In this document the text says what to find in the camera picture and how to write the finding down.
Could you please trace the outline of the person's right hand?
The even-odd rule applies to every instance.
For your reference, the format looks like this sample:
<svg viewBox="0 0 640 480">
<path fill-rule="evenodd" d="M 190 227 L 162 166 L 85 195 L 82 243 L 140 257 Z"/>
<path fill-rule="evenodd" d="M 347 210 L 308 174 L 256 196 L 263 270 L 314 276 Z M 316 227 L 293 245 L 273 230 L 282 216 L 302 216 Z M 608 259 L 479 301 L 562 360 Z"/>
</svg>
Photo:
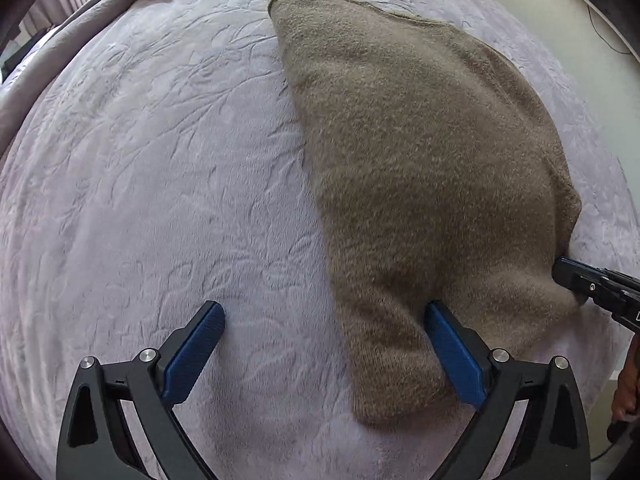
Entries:
<svg viewBox="0 0 640 480">
<path fill-rule="evenodd" d="M 639 353 L 639 335 L 631 339 L 623 369 L 617 377 L 617 386 L 612 401 L 612 415 L 615 420 L 639 413 L 639 367 L 636 357 Z"/>
</svg>

